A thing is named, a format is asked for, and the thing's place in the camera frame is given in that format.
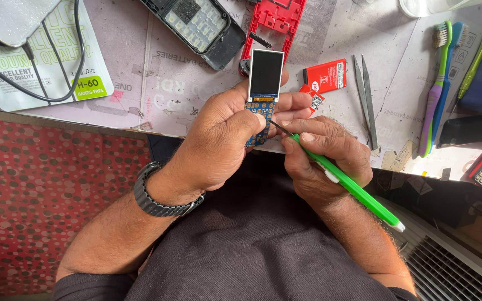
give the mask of black watch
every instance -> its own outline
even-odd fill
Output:
[[[185,214],[194,210],[198,205],[200,205],[204,201],[205,192],[199,196],[196,200],[188,203],[187,205],[179,205],[179,206],[166,206],[162,205],[156,201],[154,201],[148,192],[146,191],[146,179],[148,176],[163,168],[165,162],[162,161],[155,161],[148,163],[144,166],[143,169],[137,175],[137,181],[135,182],[135,186],[133,187],[133,195],[135,196],[135,200],[139,207],[141,207],[144,212],[153,215],[153,216],[173,216],[173,215],[180,215],[184,216]]]

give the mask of black cable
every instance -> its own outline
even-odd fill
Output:
[[[66,99],[70,98],[74,91],[76,90],[79,76],[81,75],[81,70],[83,69],[83,65],[85,64],[85,43],[83,42],[83,34],[81,33],[81,27],[79,25],[79,0],[74,0],[74,21],[76,22],[76,30],[77,30],[77,37],[79,39],[79,47],[81,48],[81,61],[79,62],[79,67],[77,68],[76,76],[74,77],[74,82],[70,91],[66,95],[61,98],[51,99],[47,97],[40,96],[36,93],[33,93],[29,90],[24,89],[22,86],[16,84],[12,80],[8,79],[3,73],[0,72],[0,78],[3,79],[7,84],[11,85],[12,87],[16,88],[18,91],[24,92],[25,94],[34,97],[36,99],[40,99],[47,102],[62,102]]]
[[[45,19],[42,20],[42,26],[44,27],[45,36],[48,37],[48,42],[51,44],[51,49],[53,49],[53,52],[55,52],[55,57],[57,57],[57,61],[59,61],[59,66],[61,67],[61,70],[63,71],[64,80],[66,81],[66,85],[68,85],[68,89],[70,89],[71,88],[70,81],[68,80],[68,76],[66,76],[66,70],[64,70],[63,62],[61,62],[61,57],[59,56],[59,52],[57,52],[57,48],[55,48],[55,44],[51,40],[51,35],[49,34],[48,27],[45,25]],[[72,93],[72,99],[74,99],[74,101],[77,101],[77,99],[73,95],[73,93]]]
[[[40,88],[42,89],[42,92],[44,93],[44,96],[48,97],[48,92],[45,91],[44,84],[42,83],[42,79],[40,78],[40,74],[37,69],[37,65],[35,64],[35,56],[33,55],[33,50],[31,49],[31,45],[29,45],[29,41],[26,40],[22,48],[23,48],[23,51],[25,51],[25,54],[27,54],[27,57],[29,57],[29,61],[31,62],[31,65],[33,65],[33,70],[37,75],[37,81],[38,81],[38,84],[40,85]]]

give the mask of blue circuit board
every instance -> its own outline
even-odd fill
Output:
[[[262,114],[267,120],[265,129],[256,135],[253,135],[246,143],[245,147],[258,146],[265,143],[267,134],[269,133],[269,120],[274,112],[275,101],[252,101],[245,103],[245,109],[251,110],[253,113]]]

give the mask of gold contact pad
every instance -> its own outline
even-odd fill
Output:
[[[274,97],[255,97],[252,101],[274,101]]]

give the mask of table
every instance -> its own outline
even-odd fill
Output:
[[[251,4],[245,0],[220,2],[246,31]],[[115,93],[20,114],[183,137],[211,95],[242,79],[237,72],[240,53],[224,70],[214,71],[139,1],[84,3]],[[372,167],[463,180],[465,171],[482,153],[482,144],[433,149],[424,159],[417,153],[427,93],[438,72],[439,58],[431,48],[432,28],[446,19],[467,23],[471,32],[465,46],[455,51],[452,66],[459,72],[451,79],[451,97],[482,39],[482,5],[410,19],[399,10],[398,0],[367,6],[352,0],[309,0],[285,65],[290,80],[282,91],[298,91],[305,67],[345,58],[346,87],[324,93],[326,100],[315,114],[335,119],[367,143],[352,65],[352,55],[363,54],[370,72],[380,145],[372,152]],[[261,34],[266,36],[269,31],[263,28]],[[280,37],[271,35],[269,39],[279,41]],[[446,110],[452,103],[449,100]],[[442,123],[448,116],[446,112]],[[281,152],[282,146],[274,138],[260,149]]]

